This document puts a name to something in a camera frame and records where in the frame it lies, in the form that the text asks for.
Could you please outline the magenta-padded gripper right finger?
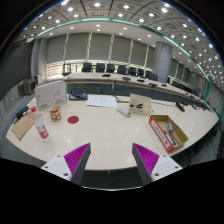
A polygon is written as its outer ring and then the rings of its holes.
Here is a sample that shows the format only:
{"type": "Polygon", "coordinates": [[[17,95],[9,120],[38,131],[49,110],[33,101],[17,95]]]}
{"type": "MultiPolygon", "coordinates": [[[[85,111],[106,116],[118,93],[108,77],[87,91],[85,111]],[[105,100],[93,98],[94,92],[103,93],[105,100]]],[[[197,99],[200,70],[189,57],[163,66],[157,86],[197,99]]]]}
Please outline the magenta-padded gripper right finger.
{"type": "Polygon", "coordinates": [[[152,183],[182,169],[169,155],[158,155],[136,143],[132,146],[132,154],[143,185],[152,183]]]}

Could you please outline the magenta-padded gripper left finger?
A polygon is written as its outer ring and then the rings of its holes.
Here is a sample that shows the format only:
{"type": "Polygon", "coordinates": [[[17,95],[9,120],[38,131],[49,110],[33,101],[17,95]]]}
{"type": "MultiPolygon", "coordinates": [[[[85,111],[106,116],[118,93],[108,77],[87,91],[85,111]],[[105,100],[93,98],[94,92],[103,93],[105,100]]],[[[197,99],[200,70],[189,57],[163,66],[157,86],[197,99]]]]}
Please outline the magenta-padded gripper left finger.
{"type": "Polygon", "coordinates": [[[91,145],[87,143],[65,155],[55,156],[42,169],[79,185],[90,154],[91,145]]]}

